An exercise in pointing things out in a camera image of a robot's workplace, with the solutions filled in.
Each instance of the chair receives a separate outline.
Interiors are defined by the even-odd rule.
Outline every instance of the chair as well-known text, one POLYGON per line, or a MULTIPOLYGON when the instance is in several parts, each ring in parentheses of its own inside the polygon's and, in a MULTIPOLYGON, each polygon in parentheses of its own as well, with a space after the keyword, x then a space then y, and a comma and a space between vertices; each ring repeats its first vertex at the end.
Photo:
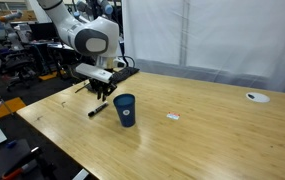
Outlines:
POLYGON ((17 79, 11 80, 7 86, 7 91, 11 91, 11 87, 16 84, 24 84, 27 89, 30 88, 30 85, 27 83, 29 80, 34 79, 36 73, 33 71, 33 62, 28 58, 21 55, 17 56, 17 59, 9 59, 2 65, 1 74, 2 75, 14 75, 17 79))
POLYGON ((0 75, 16 77, 7 86, 9 92, 11 87, 20 83, 24 84, 27 89, 30 88, 27 81, 33 80, 36 75, 33 67, 33 61, 21 51, 9 51, 0 54, 0 75))

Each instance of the pen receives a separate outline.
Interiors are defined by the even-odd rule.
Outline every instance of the pen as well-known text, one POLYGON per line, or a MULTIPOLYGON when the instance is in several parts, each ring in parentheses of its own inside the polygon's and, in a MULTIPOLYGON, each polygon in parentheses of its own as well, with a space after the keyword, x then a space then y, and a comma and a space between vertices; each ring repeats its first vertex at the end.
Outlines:
POLYGON ((94 116, 96 113, 100 112, 102 109, 104 109, 106 106, 108 106, 108 102, 105 101, 101 106, 99 106, 98 108, 96 108, 94 111, 89 112, 88 116, 92 117, 94 116))

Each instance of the round sticker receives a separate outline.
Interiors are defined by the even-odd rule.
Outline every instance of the round sticker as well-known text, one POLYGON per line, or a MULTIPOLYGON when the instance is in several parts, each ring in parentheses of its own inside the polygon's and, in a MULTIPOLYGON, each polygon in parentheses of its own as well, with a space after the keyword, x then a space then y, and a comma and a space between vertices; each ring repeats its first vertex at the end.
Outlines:
POLYGON ((251 101, 255 101, 259 103, 267 103, 270 101, 270 98, 268 96, 261 94, 261 93, 256 93, 256 92, 249 92, 246 94, 246 97, 251 101))
POLYGON ((130 114, 130 111, 129 111, 129 110, 124 110, 124 111, 123 111, 123 114, 124 114, 125 116, 127 116, 127 115, 130 114))

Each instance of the white sticker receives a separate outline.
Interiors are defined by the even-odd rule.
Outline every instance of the white sticker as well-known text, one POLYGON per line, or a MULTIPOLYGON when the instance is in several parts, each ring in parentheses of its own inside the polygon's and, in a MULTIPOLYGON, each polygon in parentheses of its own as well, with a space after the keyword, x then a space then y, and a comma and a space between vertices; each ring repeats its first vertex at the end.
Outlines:
POLYGON ((173 120, 179 120, 180 114, 169 112, 169 114, 167 114, 166 117, 173 119, 173 120))
POLYGON ((259 103, 267 103, 270 101, 270 98, 268 96, 261 94, 261 93, 256 93, 256 92, 249 92, 246 94, 246 97, 251 101, 255 101, 259 103))
POLYGON ((125 116, 127 116, 127 115, 130 114, 130 111, 129 111, 129 110, 124 110, 124 111, 123 111, 123 114, 124 114, 125 116))

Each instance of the blue cup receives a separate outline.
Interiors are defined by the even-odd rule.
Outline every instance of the blue cup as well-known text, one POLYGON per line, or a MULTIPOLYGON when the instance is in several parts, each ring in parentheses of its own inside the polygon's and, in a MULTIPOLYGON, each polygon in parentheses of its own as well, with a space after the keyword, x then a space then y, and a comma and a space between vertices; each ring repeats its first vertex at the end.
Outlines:
POLYGON ((132 94, 121 94, 114 98, 113 103, 122 126, 133 126, 135 124, 135 97, 132 94))

